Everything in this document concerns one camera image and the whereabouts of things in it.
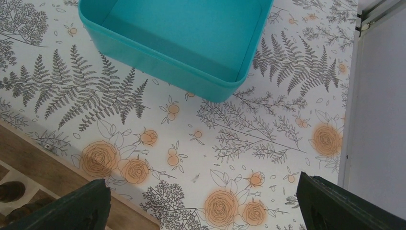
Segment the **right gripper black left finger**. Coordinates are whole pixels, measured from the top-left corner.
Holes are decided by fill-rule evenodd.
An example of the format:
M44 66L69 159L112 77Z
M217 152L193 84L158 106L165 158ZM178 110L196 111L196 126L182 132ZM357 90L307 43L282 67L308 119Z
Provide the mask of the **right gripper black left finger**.
M103 230L111 210L111 190L104 179L56 199L39 199L8 214L2 230Z

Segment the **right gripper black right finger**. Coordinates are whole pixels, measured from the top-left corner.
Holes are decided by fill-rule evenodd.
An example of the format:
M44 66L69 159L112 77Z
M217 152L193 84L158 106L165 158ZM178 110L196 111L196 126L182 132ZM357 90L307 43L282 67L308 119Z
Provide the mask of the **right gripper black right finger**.
M301 172L296 196L308 230L404 230L406 221L320 177Z

